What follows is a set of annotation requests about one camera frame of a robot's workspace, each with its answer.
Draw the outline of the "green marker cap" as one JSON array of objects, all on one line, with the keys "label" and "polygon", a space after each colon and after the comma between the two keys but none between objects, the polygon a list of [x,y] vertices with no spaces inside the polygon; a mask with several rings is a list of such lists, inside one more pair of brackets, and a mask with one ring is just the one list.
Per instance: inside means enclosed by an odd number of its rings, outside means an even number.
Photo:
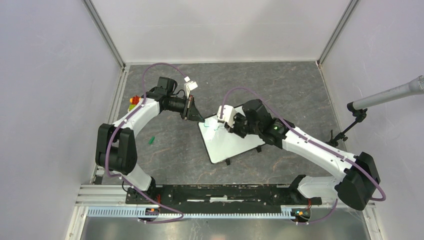
[{"label": "green marker cap", "polygon": [[155,136],[152,136],[148,142],[149,145],[152,145],[153,142],[155,141]]}]

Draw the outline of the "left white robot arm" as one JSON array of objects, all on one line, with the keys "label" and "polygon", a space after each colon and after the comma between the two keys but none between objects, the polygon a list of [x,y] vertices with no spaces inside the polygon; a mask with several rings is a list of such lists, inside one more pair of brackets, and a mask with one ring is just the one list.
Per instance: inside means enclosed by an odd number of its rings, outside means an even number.
[{"label": "left white robot arm", "polygon": [[185,95],[177,97],[177,82],[168,77],[160,77],[157,86],[145,95],[132,99],[134,108],[112,124],[103,123],[97,133],[95,163],[103,167],[111,176],[120,176],[138,190],[138,197],[145,204],[157,198],[154,179],[137,164],[138,153],[135,138],[146,124],[162,111],[179,113],[186,121],[203,123],[190,92],[198,87],[195,81],[185,77]]}]

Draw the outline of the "small whiteboard with stand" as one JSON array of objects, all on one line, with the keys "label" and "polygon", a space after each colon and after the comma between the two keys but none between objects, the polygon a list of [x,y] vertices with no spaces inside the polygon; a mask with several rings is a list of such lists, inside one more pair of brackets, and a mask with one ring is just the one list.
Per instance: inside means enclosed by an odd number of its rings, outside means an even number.
[{"label": "small whiteboard with stand", "polygon": [[216,115],[205,118],[205,122],[197,123],[201,139],[211,164],[229,162],[230,158],[250,150],[262,151],[265,142],[257,135],[247,135],[244,138],[229,133]]}]

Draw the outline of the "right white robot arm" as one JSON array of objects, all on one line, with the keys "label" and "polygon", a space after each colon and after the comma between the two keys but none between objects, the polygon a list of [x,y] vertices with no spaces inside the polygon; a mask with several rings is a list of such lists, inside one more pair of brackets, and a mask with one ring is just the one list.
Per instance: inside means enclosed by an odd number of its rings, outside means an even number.
[{"label": "right white robot arm", "polygon": [[310,198],[337,198],[348,207],[362,211],[381,192],[380,176],[374,158],[361,152],[355,155],[339,150],[302,131],[285,119],[272,117],[260,99],[245,102],[242,113],[233,106],[221,105],[218,121],[229,133],[244,139],[258,136],[265,144],[295,153],[330,173],[330,177],[302,176],[289,189],[289,199],[302,204]]}]

